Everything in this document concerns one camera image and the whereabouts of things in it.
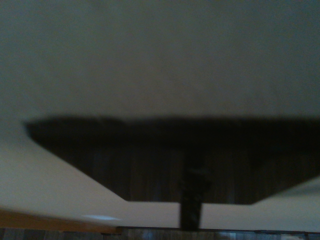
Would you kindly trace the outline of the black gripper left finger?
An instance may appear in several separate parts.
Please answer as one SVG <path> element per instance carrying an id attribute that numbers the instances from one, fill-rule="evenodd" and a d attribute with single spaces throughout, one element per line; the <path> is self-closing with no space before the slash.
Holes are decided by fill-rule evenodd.
<path id="1" fill-rule="evenodd" d="M 190 227 L 190 203 L 191 194 L 189 189 L 189 168 L 190 164 L 185 161 L 183 163 L 182 180 L 180 182 L 181 199 L 180 199 L 180 228 L 189 229 Z"/>

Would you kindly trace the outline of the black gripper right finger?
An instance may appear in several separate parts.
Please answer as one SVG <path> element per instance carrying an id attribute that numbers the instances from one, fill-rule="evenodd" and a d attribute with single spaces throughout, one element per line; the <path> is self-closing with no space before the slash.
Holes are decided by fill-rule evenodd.
<path id="1" fill-rule="evenodd" d="M 195 197 L 192 198 L 191 201 L 191 219 L 192 229 L 198 229 L 200 225 L 201 220 L 201 212 L 202 212 L 202 202 L 203 202 L 203 196 L 200 194 L 197 194 Z"/>

